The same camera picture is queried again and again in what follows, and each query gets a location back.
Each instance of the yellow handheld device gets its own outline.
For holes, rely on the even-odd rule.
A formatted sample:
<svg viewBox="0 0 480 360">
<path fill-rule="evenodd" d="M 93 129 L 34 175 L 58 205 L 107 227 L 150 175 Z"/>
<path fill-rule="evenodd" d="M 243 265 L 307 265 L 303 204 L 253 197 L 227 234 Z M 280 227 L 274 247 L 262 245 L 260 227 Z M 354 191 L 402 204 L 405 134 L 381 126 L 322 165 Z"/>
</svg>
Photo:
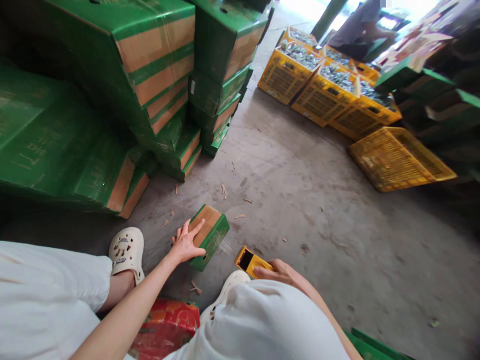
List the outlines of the yellow handheld device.
<svg viewBox="0 0 480 360">
<path fill-rule="evenodd" d="M 246 246 L 241 247 L 240 252 L 235 258 L 235 265 L 237 265 L 240 269 L 242 269 L 254 279 L 258 279 L 258 277 L 254 273 L 255 267 L 265 268 L 271 271 L 274 270 L 272 265 L 270 265 L 268 262 L 264 261 L 257 255 L 255 255 L 253 252 L 248 250 Z"/>
</svg>

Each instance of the finger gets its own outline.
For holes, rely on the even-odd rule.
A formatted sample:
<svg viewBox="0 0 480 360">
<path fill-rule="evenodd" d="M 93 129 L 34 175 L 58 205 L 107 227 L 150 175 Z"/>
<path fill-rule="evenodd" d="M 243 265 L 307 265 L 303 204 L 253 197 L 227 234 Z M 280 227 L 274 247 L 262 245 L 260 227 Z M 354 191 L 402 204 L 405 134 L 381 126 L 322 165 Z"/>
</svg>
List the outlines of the finger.
<svg viewBox="0 0 480 360">
<path fill-rule="evenodd" d="M 279 279 L 280 279 L 280 274 L 279 273 L 277 273 L 275 271 L 267 270 L 264 267 L 256 266 L 253 269 L 253 273 L 259 279 L 277 280 L 277 281 L 279 281 Z"/>
<path fill-rule="evenodd" d="M 183 228 L 181 229 L 181 233 L 183 235 L 187 235 L 189 233 L 189 224 L 190 224 L 190 219 L 185 221 L 185 223 L 183 224 Z"/>
<path fill-rule="evenodd" d="M 207 251 L 204 249 L 204 248 L 201 248 L 201 247 L 197 247 L 194 251 L 195 253 L 195 256 L 201 256 L 201 257 L 204 257 L 205 254 L 207 253 Z"/>
<path fill-rule="evenodd" d="M 195 226 L 195 228 L 192 231 L 190 231 L 190 233 L 193 236 L 197 235 L 204 224 L 205 224 L 205 219 L 202 219 L 200 221 L 200 223 L 197 226 Z"/>
<path fill-rule="evenodd" d="M 268 263 L 273 267 L 273 270 L 276 272 L 278 272 L 282 268 L 282 266 L 285 264 L 280 259 L 270 260 Z"/>
</svg>

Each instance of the hand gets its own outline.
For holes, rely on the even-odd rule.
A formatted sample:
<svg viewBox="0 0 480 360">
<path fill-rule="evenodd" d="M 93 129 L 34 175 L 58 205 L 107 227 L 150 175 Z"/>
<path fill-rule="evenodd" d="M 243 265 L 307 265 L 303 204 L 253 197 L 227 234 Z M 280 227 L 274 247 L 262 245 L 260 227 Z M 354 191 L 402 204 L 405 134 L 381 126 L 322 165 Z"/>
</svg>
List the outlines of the hand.
<svg viewBox="0 0 480 360">
<path fill-rule="evenodd" d="M 291 285 L 310 297 L 312 285 L 290 265 L 279 259 L 272 260 L 269 264 L 273 266 L 273 271 L 263 267 L 255 267 L 253 269 L 253 272 L 259 279 L 275 280 Z"/>
<path fill-rule="evenodd" d="M 182 228 L 176 230 L 176 237 L 172 236 L 172 247 L 169 255 L 171 254 L 178 263 L 186 262 L 191 258 L 197 256 L 204 256 L 206 251 L 203 248 L 196 247 L 194 245 L 194 237 L 197 235 L 205 224 L 205 219 L 202 219 L 195 228 L 189 232 L 190 219 L 185 221 Z"/>
</svg>

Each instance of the person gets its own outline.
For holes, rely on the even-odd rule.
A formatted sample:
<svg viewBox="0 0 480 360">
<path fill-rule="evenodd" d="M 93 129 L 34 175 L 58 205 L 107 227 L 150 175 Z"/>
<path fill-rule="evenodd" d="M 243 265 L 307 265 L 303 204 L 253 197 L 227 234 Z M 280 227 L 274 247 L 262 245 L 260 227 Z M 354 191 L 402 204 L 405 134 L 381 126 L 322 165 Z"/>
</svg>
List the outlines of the person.
<svg viewBox="0 0 480 360">
<path fill-rule="evenodd" d="M 1 359 L 132 359 L 130 345 L 178 264 L 204 256 L 190 220 L 144 276 L 135 227 L 112 240 L 109 257 L 0 241 Z M 234 271 L 201 314 L 189 343 L 166 359 L 336 359 L 359 353 L 314 287 L 281 260 L 259 280 Z M 112 309 L 100 321 L 98 311 Z"/>
<path fill-rule="evenodd" d="M 375 40 L 395 40 L 396 32 L 377 27 L 381 2 L 382 0 L 366 0 L 331 36 L 327 45 L 361 62 Z"/>
</svg>

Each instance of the red bag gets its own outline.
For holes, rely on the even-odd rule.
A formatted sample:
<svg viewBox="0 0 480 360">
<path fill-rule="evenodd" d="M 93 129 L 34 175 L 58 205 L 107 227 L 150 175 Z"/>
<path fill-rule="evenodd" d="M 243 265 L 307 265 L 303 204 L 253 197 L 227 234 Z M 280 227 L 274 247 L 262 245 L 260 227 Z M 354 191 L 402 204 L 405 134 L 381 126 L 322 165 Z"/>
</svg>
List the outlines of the red bag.
<svg viewBox="0 0 480 360">
<path fill-rule="evenodd" d="M 199 327 L 200 311 L 196 305 L 158 298 L 128 354 L 138 360 L 161 360 L 188 343 Z"/>
</svg>

